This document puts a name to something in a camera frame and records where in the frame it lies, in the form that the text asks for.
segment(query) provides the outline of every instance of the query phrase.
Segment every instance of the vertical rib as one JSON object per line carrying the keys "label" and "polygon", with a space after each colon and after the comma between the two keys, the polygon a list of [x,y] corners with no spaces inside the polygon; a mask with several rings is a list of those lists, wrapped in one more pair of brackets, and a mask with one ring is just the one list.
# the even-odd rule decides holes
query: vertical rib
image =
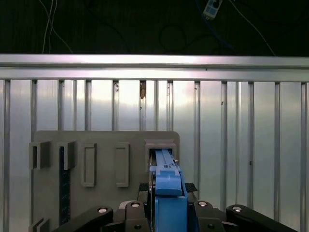
{"label": "vertical rib", "polygon": [[91,130],[91,82],[85,86],[85,130]]}
{"label": "vertical rib", "polygon": [[201,124],[201,92],[200,82],[195,82],[194,91],[194,184],[198,189],[200,188],[200,124]]}
{"label": "vertical rib", "polygon": [[275,85],[275,178],[274,178],[274,220],[280,220],[280,124],[281,124],[281,86]]}
{"label": "vertical rib", "polygon": [[174,120],[174,84],[168,83],[168,101],[167,101],[167,131],[173,131]]}
{"label": "vertical rib", "polygon": [[10,195],[10,88],[9,81],[2,81],[1,83],[1,98],[2,98],[2,148],[1,148],[1,161],[2,161],[2,228],[3,232],[9,231],[9,195]]}
{"label": "vertical rib", "polygon": [[[33,142],[34,133],[37,130],[37,81],[31,82],[31,133]],[[33,223],[33,170],[30,171],[30,225]]]}
{"label": "vertical rib", "polygon": [[119,116],[119,83],[113,82],[112,89],[112,130],[118,131]]}
{"label": "vertical rib", "polygon": [[253,208],[253,159],[254,159],[254,84],[249,83],[249,100],[248,100],[248,110],[249,110],[249,178],[248,178],[248,207]]}
{"label": "vertical rib", "polygon": [[222,83],[221,91],[221,204],[226,209],[226,168],[227,168],[227,83]]}
{"label": "vertical rib", "polygon": [[301,86],[300,231],[307,229],[307,84]]}

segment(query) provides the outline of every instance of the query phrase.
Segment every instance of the rectangular slot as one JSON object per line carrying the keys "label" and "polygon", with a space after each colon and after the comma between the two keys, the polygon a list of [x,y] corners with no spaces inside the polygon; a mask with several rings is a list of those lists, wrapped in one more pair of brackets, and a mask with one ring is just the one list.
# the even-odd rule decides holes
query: rectangular slot
{"label": "rectangular slot", "polygon": [[29,144],[29,169],[42,169],[50,166],[49,142]]}
{"label": "rectangular slot", "polygon": [[94,187],[96,173],[96,144],[85,144],[82,153],[82,186]]}
{"label": "rectangular slot", "polygon": [[29,226],[29,232],[37,232],[37,227],[44,221],[43,218],[41,218],[39,221],[37,221],[36,223],[32,224],[31,226]]}
{"label": "rectangular slot", "polygon": [[62,147],[64,152],[64,170],[69,170],[73,167],[75,167],[75,142],[69,142],[69,143],[58,143],[58,147]]}
{"label": "rectangular slot", "polygon": [[37,158],[38,158],[38,147],[37,146],[33,146],[32,147],[32,157],[33,157],[33,161],[32,161],[32,167],[33,169],[34,168],[37,168]]}
{"label": "rectangular slot", "polygon": [[65,169],[65,147],[59,147],[59,224],[70,220],[70,171]]}
{"label": "rectangular slot", "polygon": [[129,186],[129,143],[118,143],[115,148],[115,181],[118,188]]}

